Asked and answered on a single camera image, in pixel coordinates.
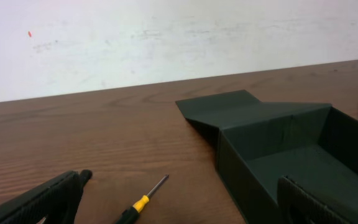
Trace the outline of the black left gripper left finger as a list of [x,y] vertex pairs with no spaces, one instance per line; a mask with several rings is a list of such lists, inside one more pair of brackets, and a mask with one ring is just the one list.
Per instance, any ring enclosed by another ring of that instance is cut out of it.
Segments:
[[70,223],[83,194],[80,174],[62,173],[0,205],[0,224]]

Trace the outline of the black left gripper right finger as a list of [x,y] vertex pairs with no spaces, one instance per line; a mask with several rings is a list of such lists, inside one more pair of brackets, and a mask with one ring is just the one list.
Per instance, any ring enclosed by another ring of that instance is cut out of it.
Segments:
[[282,176],[278,179],[277,202],[285,223],[351,223],[288,176]]

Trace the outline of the black yellow screwdriver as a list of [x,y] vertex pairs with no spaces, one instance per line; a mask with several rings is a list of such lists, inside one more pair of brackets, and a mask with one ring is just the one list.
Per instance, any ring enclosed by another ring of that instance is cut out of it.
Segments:
[[153,189],[148,194],[143,195],[133,205],[125,209],[119,218],[114,222],[114,224],[135,224],[140,217],[141,211],[143,211],[156,191],[166,182],[168,178],[168,174],[164,175],[164,177],[153,187]]

